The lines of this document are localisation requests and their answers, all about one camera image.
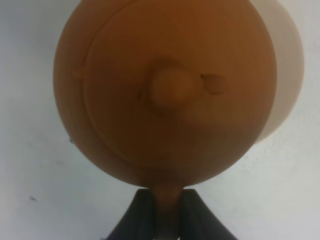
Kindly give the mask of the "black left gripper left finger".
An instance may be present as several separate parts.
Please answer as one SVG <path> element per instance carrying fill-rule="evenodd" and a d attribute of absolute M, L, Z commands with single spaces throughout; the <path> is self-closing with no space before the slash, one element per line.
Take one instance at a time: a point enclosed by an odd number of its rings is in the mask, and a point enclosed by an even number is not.
<path fill-rule="evenodd" d="M 138 189 L 106 240 L 154 240 L 158 222 L 159 209 L 154 195 L 149 189 Z"/>

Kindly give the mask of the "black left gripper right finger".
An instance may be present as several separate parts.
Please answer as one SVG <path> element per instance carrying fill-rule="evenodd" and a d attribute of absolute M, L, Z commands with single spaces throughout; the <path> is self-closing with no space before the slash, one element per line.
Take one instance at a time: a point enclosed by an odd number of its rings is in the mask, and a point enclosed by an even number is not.
<path fill-rule="evenodd" d="M 237 240 L 194 189 L 182 191 L 179 202 L 181 240 Z"/>

